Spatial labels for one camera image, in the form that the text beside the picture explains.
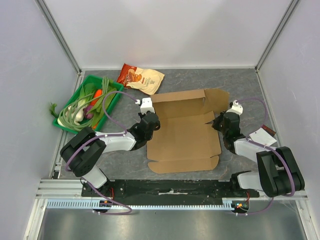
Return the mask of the brown cardboard box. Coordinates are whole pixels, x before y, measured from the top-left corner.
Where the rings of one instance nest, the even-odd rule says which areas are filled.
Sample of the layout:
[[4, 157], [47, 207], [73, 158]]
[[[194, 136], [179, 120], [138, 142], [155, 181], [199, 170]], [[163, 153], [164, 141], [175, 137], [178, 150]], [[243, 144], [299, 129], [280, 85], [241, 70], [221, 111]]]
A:
[[229, 97], [219, 88], [152, 95], [160, 129], [147, 143], [149, 169], [157, 174], [215, 169], [222, 150], [210, 123], [228, 109]]

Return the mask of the white paper tag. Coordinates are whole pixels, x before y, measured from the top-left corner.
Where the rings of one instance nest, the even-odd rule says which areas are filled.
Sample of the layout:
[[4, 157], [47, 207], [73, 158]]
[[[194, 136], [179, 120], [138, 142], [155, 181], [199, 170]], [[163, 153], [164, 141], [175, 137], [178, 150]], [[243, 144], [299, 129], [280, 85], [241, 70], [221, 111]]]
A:
[[253, 133], [249, 134], [249, 138], [259, 144], [265, 145], [265, 146], [271, 146], [277, 142], [277, 140], [270, 136], [265, 130], [263, 130], [261, 127], [254, 131]]

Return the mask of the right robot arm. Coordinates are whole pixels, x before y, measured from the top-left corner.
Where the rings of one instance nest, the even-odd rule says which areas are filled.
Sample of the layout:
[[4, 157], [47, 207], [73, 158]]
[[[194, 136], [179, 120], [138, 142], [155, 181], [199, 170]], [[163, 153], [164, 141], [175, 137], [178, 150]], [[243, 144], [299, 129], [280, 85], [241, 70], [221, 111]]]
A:
[[257, 164], [257, 172], [231, 175], [229, 191], [233, 196], [240, 197], [252, 189], [264, 192], [270, 198], [291, 197], [305, 189], [305, 180], [289, 147], [271, 147], [247, 139], [241, 133], [240, 116], [234, 112], [221, 112], [212, 128], [222, 133], [227, 150]]

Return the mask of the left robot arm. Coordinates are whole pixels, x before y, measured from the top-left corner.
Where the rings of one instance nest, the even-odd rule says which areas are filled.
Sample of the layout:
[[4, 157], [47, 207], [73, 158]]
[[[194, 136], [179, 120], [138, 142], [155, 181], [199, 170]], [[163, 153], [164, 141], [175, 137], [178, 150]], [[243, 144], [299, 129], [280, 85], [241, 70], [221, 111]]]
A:
[[92, 191], [99, 197], [110, 191], [106, 175], [96, 166], [100, 156], [115, 151], [135, 151], [147, 144], [153, 132], [160, 129], [156, 113], [140, 113], [140, 122], [135, 123], [126, 133], [95, 132], [90, 127], [82, 129], [60, 151], [66, 169], [76, 177], [84, 178], [92, 185]]

